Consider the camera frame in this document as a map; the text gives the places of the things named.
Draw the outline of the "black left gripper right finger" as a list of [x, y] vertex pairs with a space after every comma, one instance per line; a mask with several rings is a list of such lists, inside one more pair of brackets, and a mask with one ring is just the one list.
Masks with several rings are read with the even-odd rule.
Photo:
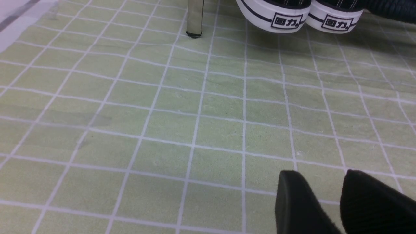
[[349, 169], [340, 200], [348, 234], [414, 234], [416, 202], [369, 174]]

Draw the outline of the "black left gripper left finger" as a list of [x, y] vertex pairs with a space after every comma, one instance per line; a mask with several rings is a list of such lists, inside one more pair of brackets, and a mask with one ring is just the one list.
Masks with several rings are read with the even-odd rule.
[[278, 234], [340, 234], [307, 180], [297, 171], [282, 170], [275, 200]]

